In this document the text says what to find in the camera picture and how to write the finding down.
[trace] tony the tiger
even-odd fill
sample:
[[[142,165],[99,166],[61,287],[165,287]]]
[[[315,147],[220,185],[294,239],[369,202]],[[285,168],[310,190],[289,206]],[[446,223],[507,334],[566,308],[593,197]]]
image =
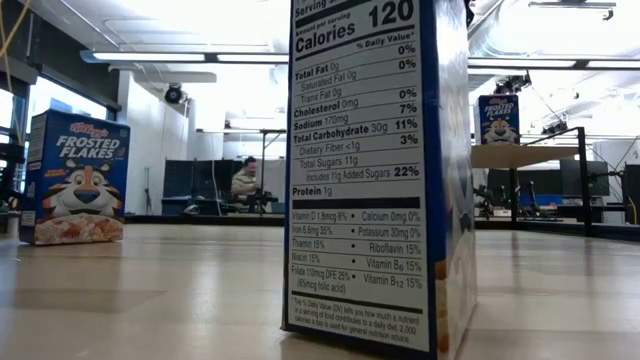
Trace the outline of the tony the tiger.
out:
[[[51,186],[43,197],[44,221],[76,214],[120,220],[118,214],[123,206],[120,192],[105,177],[111,171],[109,161],[95,167],[78,165],[68,159],[65,166],[69,168],[65,181]]]

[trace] security camera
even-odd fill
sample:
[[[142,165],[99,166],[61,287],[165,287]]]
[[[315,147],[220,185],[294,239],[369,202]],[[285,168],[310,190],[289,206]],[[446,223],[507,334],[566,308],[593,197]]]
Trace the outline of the security camera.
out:
[[[187,93],[182,91],[182,84],[169,84],[169,89],[164,94],[164,100],[169,104],[182,104],[187,100]]]

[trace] black metal frame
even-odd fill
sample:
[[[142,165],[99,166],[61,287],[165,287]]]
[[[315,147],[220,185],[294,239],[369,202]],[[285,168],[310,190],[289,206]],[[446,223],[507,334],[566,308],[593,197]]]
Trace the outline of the black metal frame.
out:
[[[591,211],[591,194],[589,191],[589,172],[587,169],[587,139],[584,131],[584,127],[574,127],[564,131],[560,131],[553,135],[532,141],[530,143],[522,144],[522,146],[534,145],[549,139],[553,139],[556,136],[564,135],[569,132],[577,132],[578,137],[578,157],[580,161],[580,181],[582,188],[582,212],[584,216],[584,235],[592,237],[593,232],[593,213]],[[518,186],[518,169],[509,169],[509,185],[511,186],[511,229],[512,230],[525,230],[522,228],[521,222],[518,222],[518,199],[516,194],[516,187]]]

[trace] ceiling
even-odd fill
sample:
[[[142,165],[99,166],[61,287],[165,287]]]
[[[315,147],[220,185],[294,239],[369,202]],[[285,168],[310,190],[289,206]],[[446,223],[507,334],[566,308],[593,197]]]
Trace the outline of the ceiling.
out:
[[[286,52],[290,1],[32,0],[32,8],[98,51]],[[640,37],[633,35],[640,1],[611,1],[617,3],[614,17],[603,21],[594,11],[534,9],[531,0],[475,0],[470,54],[640,57]],[[215,74],[216,96],[230,118],[281,121],[286,107],[286,66],[152,64],[131,69],[138,82],[159,95],[169,77]],[[531,76],[533,89],[522,93],[521,103],[532,133],[558,117],[593,118],[603,103],[635,101],[640,91],[640,73],[633,72],[533,71]],[[471,100],[491,91],[493,82],[493,76],[470,76]]]

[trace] cartoon tiger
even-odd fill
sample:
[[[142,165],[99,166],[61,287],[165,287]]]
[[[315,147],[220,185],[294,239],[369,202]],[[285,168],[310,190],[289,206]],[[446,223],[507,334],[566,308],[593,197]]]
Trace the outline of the cartoon tiger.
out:
[[[494,120],[491,118],[490,122],[484,123],[484,126],[489,126],[484,134],[485,140],[487,140],[487,144],[515,144],[518,139],[518,131],[509,126],[509,117],[507,116],[505,120],[498,119]]]
[[[122,197],[104,176],[111,170],[109,161],[95,167],[78,165],[68,159],[65,166],[70,169],[69,176],[50,187],[44,195],[45,221],[75,214],[102,215],[120,220],[118,214],[123,206]]]

